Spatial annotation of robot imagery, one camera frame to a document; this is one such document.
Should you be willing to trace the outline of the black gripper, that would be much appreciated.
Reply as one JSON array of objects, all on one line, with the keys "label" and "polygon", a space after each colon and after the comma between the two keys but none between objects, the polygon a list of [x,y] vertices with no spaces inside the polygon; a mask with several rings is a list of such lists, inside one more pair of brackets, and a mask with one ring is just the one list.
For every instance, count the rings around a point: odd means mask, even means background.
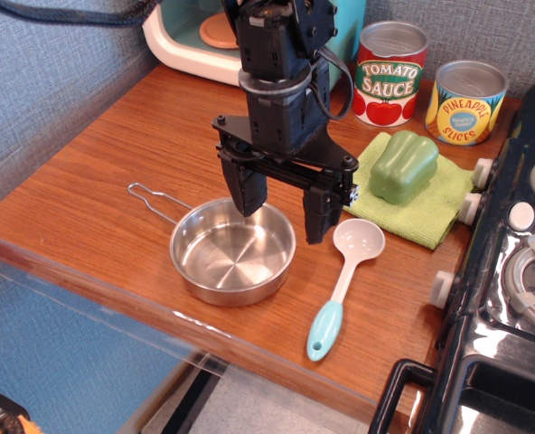
[{"label": "black gripper", "polygon": [[248,115],[219,115],[212,121],[236,209],[244,217],[256,212],[268,197],[268,178],[292,185],[304,191],[306,241],[321,243],[338,224],[342,203],[358,197],[352,180],[357,159],[328,132],[329,121],[345,112],[330,112],[326,86],[272,94],[248,90],[247,97]]}]

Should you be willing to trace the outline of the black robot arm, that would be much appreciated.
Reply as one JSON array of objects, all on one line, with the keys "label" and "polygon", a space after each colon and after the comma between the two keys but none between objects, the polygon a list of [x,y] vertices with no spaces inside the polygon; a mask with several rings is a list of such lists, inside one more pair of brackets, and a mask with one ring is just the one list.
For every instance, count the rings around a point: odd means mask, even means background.
[{"label": "black robot arm", "polygon": [[273,178],[303,191],[305,235],[323,240],[343,207],[358,197],[352,176],[359,163],[329,135],[353,101],[331,111],[330,69],[347,71],[327,43],[338,30],[329,1],[226,1],[223,4],[239,46],[239,86],[246,116],[216,117],[218,156],[236,209],[245,217],[268,198]]}]

